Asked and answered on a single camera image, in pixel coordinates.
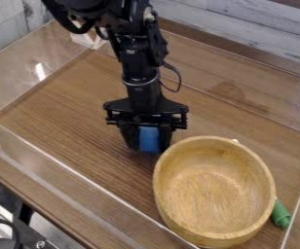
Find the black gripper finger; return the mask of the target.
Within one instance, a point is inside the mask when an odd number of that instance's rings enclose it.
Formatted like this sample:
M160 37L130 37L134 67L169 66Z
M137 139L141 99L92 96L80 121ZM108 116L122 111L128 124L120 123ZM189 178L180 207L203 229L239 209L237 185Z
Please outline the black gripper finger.
M121 134L125 139L128 147L137 151L140 148L140 130L133 124L124 124L120 126Z
M160 151L165 152L172 145L173 130L169 126L160 128Z

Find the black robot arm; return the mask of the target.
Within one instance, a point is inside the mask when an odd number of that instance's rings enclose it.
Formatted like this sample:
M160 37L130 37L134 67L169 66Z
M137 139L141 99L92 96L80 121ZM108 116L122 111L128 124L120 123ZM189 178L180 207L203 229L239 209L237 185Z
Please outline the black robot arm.
M41 0L61 25L74 34L96 31L110 42L122 64L128 97L104 104L106 122L120 128L134 151L162 153L173 133L188 128L189 107L169 100L161 81L169 42L162 36L149 0Z

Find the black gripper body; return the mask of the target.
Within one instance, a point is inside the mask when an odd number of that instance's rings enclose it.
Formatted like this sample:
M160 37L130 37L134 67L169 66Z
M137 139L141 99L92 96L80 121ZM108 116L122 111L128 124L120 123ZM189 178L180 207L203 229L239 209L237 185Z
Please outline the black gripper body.
M169 127L172 130L188 128L189 107L169 100L165 96L154 107L141 104L133 108L128 98L104 104L108 112L106 122L118 128L125 126Z

